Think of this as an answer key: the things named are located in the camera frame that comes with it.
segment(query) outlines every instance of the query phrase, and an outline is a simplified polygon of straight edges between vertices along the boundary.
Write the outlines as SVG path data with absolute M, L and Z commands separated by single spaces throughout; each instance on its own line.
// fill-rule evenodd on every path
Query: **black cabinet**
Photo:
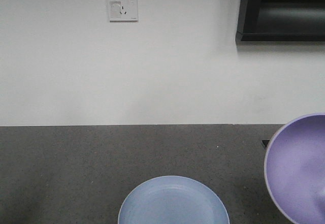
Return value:
M 241 0 L 240 41 L 325 41 L 325 0 Z

